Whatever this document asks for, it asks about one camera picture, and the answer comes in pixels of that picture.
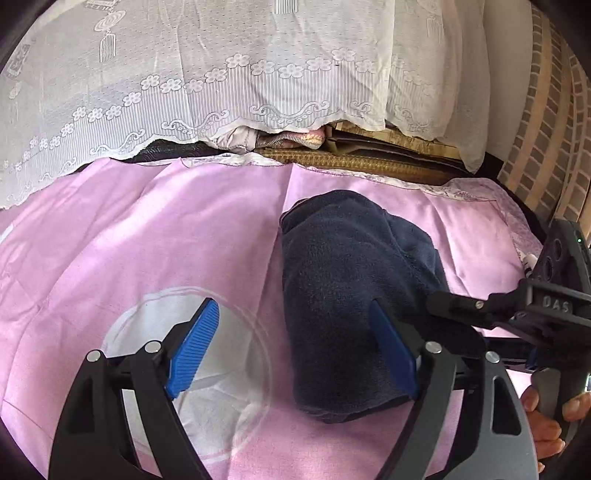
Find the person's right hand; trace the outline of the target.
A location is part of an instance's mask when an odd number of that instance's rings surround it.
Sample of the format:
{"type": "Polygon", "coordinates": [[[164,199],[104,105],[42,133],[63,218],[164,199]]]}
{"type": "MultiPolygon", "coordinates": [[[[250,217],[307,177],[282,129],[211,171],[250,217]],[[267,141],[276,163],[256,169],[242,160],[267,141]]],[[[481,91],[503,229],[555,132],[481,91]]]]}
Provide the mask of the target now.
{"type": "MultiPolygon", "coordinates": [[[[545,469],[543,459],[550,458],[561,453],[565,448],[565,441],[560,438],[562,429],[559,423],[544,416],[538,410],[540,396],[533,385],[530,385],[522,394],[521,402],[527,414],[532,432],[536,455],[538,459],[538,472],[545,469]]],[[[584,420],[590,411],[590,393],[582,393],[562,407],[563,417],[567,422],[584,420]]]]}

